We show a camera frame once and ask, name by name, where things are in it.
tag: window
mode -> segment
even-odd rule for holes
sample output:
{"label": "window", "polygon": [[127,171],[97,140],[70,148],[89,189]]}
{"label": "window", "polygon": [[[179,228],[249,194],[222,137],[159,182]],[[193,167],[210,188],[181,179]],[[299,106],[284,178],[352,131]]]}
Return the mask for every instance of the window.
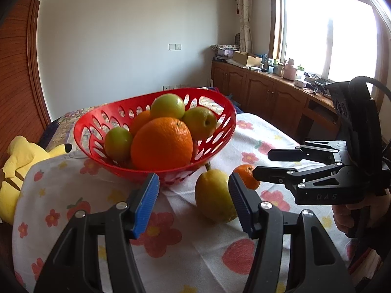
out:
{"label": "window", "polygon": [[375,77],[377,25],[359,0],[283,0],[281,60],[335,82]]}

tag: cabinet door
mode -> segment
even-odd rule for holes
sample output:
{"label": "cabinet door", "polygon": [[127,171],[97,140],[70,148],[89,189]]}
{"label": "cabinet door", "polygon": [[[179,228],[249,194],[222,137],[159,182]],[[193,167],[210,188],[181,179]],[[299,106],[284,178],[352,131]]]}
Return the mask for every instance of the cabinet door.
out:
{"label": "cabinet door", "polygon": [[306,96],[290,86],[275,83],[272,100],[274,108],[270,123],[290,137],[294,137],[302,117]]}
{"label": "cabinet door", "polygon": [[273,81],[248,73],[247,83],[248,94],[245,106],[246,112],[255,114],[266,121],[270,121]]}
{"label": "cabinet door", "polygon": [[247,72],[244,69],[228,66],[227,68],[228,91],[226,95],[232,94],[232,99],[243,106],[247,93],[246,77]]}
{"label": "cabinet door", "polygon": [[224,93],[225,70],[226,66],[224,64],[220,62],[212,62],[211,79],[213,79],[213,87],[218,88],[221,93]]}

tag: screw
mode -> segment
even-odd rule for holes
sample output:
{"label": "screw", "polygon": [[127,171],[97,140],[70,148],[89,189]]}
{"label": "screw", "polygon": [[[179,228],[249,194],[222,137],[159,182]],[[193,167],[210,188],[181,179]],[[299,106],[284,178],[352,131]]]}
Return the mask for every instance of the screw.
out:
{"label": "screw", "polygon": [[75,213],[75,217],[76,217],[76,218],[83,218],[85,215],[86,215],[86,212],[85,212],[84,210],[78,210],[78,211]]}
{"label": "screw", "polygon": [[272,205],[271,203],[269,203],[268,201],[263,201],[263,202],[261,203],[261,207],[262,207],[263,209],[271,209],[271,207],[273,207],[273,205]]}
{"label": "screw", "polygon": [[120,201],[115,206],[116,206],[117,209],[122,210],[122,209],[127,208],[128,204],[126,202],[124,202],[124,201]]}
{"label": "screw", "polygon": [[307,217],[312,217],[314,215],[314,213],[309,210],[309,209],[304,209],[303,210],[303,215],[307,216]]}

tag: human hand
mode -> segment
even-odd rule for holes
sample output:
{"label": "human hand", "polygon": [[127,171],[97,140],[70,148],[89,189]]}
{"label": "human hand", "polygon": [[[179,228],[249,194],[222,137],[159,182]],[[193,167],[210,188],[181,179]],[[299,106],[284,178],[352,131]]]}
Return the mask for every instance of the human hand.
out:
{"label": "human hand", "polygon": [[347,234],[348,229],[353,228],[354,226],[354,220],[350,215],[351,211],[370,206],[367,228],[375,227],[379,220],[387,213],[388,208],[390,207],[390,201],[391,194],[390,191],[386,189],[386,195],[384,196],[370,194],[365,196],[364,200],[357,204],[332,205],[334,222],[340,231]]}

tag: curtain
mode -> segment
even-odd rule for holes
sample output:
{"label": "curtain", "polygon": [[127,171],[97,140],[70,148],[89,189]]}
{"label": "curtain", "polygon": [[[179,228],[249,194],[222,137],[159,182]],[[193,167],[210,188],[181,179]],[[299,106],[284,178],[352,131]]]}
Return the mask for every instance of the curtain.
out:
{"label": "curtain", "polygon": [[251,0],[237,0],[240,17],[240,51],[252,52],[253,41],[250,32]]}

